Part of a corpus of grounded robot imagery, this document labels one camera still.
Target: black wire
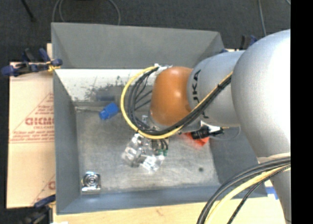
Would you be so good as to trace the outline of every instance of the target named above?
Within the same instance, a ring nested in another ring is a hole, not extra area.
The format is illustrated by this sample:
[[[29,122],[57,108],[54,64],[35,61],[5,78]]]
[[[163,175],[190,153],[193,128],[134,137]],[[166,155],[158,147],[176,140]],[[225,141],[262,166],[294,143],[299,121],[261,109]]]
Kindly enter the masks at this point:
[[[165,150],[168,150],[168,144],[167,144],[166,140],[165,139],[161,139],[161,141],[163,141],[163,143],[165,145]]]
[[[138,94],[136,94],[135,96],[135,104],[138,102],[137,101],[137,98],[142,94],[142,92],[145,90],[146,86],[147,86],[147,83],[148,83],[148,78],[149,77],[146,77],[146,81],[145,81],[145,84],[143,85],[142,89],[140,90],[140,92]]]
[[[138,103],[139,101],[141,101],[143,98],[145,98],[147,95],[149,95],[150,93],[152,93],[152,90],[146,92],[143,96],[141,96],[139,99],[136,100],[136,103]]]
[[[231,80],[231,75],[225,79],[220,85],[218,85],[211,93],[211,95],[194,111],[192,111],[190,114],[188,114],[186,117],[184,117],[182,120],[180,120],[179,122],[177,122],[176,124],[161,130],[161,131],[143,131],[146,134],[151,134],[151,135],[162,135],[162,134],[166,134],[180,126],[186,126],[188,125],[190,122],[194,121],[197,117],[199,117],[203,110],[209,106],[209,104],[215,99],[215,97],[230,83]]]
[[[268,162],[264,162],[264,163],[252,166],[252,167],[242,171],[241,173],[233,176],[228,181],[223,183],[223,185],[221,185],[219,187],[219,189],[215,192],[215,194],[208,200],[208,202],[204,206],[201,214],[199,215],[197,224],[203,224],[205,222],[205,219],[206,219],[211,207],[213,206],[214,202],[216,201],[216,199],[223,192],[225,192],[228,188],[232,187],[233,185],[235,185],[239,182],[244,181],[245,179],[250,179],[250,178],[252,178],[258,174],[261,174],[263,172],[266,172],[266,171],[269,171],[269,170],[272,170],[275,168],[279,168],[279,167],[284,166],[284,165],[290,165],[290,162],[291,162],[290,157],[279,158],[276,160],[271,160]]]
[[[135,102],[133,102],[134,98],[136,98],[136,93],[141,85],[141,83],[149,77],[153,72],[155,72],[156,69],[152,69],[149,72],[146,72],[143,74],[135,83],[134,87],[130,91],[129,99],[128,99],[128,114],[129,118],[132,121],[133,124],[135,124],[138,127],[138,130],[141,130],[145,134],[150,134],[154,136],[166,134],[178,127],[184,127],[188,125],[190,122],[194,121],[197,117],[199,117],[204,109],[208,107],[208,105],[215,99],[215,97],[230,83],[231,81],[231,75],[225,79],[222,83],[220,83],[211,93],[211,95],[200,105],[198,106],[197,109],[193,110],[190,114],[188,114],[186,117],[184,117],[182,120],[177,122],[176,124],[163,129],[163,130],[155,130],[155,129],[147,129],[147,128],[142,128],[138,125],[138,122],[135,119]]]
[[[62,22],[66,22],[64,20],[64,17],[63,17],[63,14],[62,14],[62,4],[63,4],[63,1],[64,0],[57,0],[54,7],[53,7],[53,11],[52,11],[52,22],[54,22],[55,20],[55,12],[56,12],[56,9],[57,7],[59,6],[59,16],[60,16],[60,19]],[[113,7],[115,8],[116,12],[117,12],[117,25],[120,25],[121,24],[121,13],[119,11],[119,8],[118,6],[115,4],[115,2],[113,0],[108,0],[112,5]]]
[[[270,178],[272,178],[273,176],[284,172],[286,169],[288,169],[290,166],[288,167],[284,167],[280,170],[277,170],[275,173],[273,173],[272,175],[266,177],[265,179],[261,180],[260,182],[254,184],[250,190],[245,194],[245,196],[243,197],[243,199],[241,200],[241,202],[239,203],[239,205],[237,206],[236,210],[233,212],[232,216],[230,217],[230,219],[228,220],[227,224],[231,224],[233,222],[233,220],[235,219],[235,217],[237,216],[237,214],[239,213],[240,209],[243,207],[243,205],[245,204],[246,200],[248,199],[248,197],[265,181],[269,180]]]
[[[129,119],[131,120],[131,122],[133,124],[135,124],[138,129],[148,129],[149,126],[147,124],[145,124],[144,122],[142,122],[141,120],[139,120],[136,116],[135,116],[135,99],[137,97],[137,92],[139,87],[141,86],[141,84],[144,82],[145,79],[148,79],[149,76],[158,70],[158,67],[144,73],[134,84],[134,86],[132,87],[132,89],[130,90],[129,93],[129,97],[128,97],[128,106],[127,106],[127,110],[128,110],[128,116]]]
[[[248,197],[250,196],[250,194],[252,194],[254,192],[254,190],[256,190],[261,184],[262,184],[262,182],[260,181],[259,183],[255,184],[253,187],[250,188],[250,190],[246,193],[246,195],[243,197],[243,199],[241,200],[241,202],[237,206],[236,210],[233,212],[232,216],[229,218],[227,224],[231,224],[233,222],[233,220],[235,219],[235,217],[239,213],[240,209],[245,204],[245,202],[248,199]]]
[[[147,105],[147,104],[150,103],[150,102],[151,102],[151,100],[147,100],[146,102],[142,103],[140,106],[136,107],[136,108],[135,108],[135,111],[138,110],[138,109],[140,109],[140,108],[142,108],[143,106]]]

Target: blue plastic part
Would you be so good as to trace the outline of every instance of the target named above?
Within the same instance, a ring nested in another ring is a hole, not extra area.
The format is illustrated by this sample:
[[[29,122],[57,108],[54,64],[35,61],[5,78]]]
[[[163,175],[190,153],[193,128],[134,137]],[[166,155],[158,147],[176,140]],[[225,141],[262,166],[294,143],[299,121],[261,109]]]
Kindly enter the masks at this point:
[[[253,35],[250,35],[250,38],[251,38],[251,40],[250,40],[249,46],[253,45],[254,43],[256,43],[258,41],[258,39]]]
[[[48,53],[43,48],[39,49],[39,54],[40,54],[41,58],[45,62],[49,62],[50,61],[50,57],[48,56]]]
[[[16,69],[12,65],[1,68],[1,74],[3,76],[18,76],[19,75],[16,72]]]
[[[61,59],[55,59],[51,61],[51,65],[54,67],[59,67],[63,64],[63,61]]]
[[[106,120],[112,118],[114,115],[118,113],[118,106],[111,102],[107,106],[103,108],[103,110],[99,113],[100,119]]]

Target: clamp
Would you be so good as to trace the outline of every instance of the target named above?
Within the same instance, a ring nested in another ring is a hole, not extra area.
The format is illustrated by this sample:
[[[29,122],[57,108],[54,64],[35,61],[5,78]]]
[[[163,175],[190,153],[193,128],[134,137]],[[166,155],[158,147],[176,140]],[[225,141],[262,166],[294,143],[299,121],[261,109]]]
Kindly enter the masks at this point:
[[[29,48],[25,49],[22,54],[22,62],[17,63],[16,65],[8,65],[1,68],[1,73],[3,76],[14,76],[17,77],[22,74],[39,72],[39,71],[53,71],[56,68],[60,68],[63,64],[61,59],[51,60],[47,52],[43,49],[39,49],[39,55],[41,56],[43,63],[31,63],[31,59],[34,60],[32,53]]]

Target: red object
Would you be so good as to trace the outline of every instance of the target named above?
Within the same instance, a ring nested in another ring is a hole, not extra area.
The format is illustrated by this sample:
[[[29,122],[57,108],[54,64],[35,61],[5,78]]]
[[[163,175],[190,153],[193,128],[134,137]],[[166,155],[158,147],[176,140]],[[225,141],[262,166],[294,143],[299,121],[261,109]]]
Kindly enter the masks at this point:
[[[194,139],[192,136],[191,136],[191,133],[185,133],[185,135],[187,137],[189,137],[190,139],[194,140],[195,143],[197,143],[198,145],[200,146],[204,146],[210,139],[210,137],[206,137],[206,138],[203,138],[203,139]]]

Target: blue clamp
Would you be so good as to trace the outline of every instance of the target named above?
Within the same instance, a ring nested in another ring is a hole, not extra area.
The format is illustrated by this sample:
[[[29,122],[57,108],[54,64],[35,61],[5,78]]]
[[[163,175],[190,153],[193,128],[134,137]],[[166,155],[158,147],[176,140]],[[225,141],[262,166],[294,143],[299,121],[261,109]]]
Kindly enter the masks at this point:
[[[118,106],[111,102],[107,106],[103,108],[103,110],[99,113],[100,119],[106,120],[112,118],[114,115],[118,113]]]
[[[63,64],[63,61],[61,59],[51,60],[47,52],[43,48],[39,49],[39,55],[44,62],[30,64],[31,62],[30,59],[34,60],[34,57],[28,48],[25,49],[25,51],[22,54],[23,61],[17,63],[15,66],[8,65],[1,68],[2,75],[17,77],[22,74],[39,72],[44,70],[52,71]]]

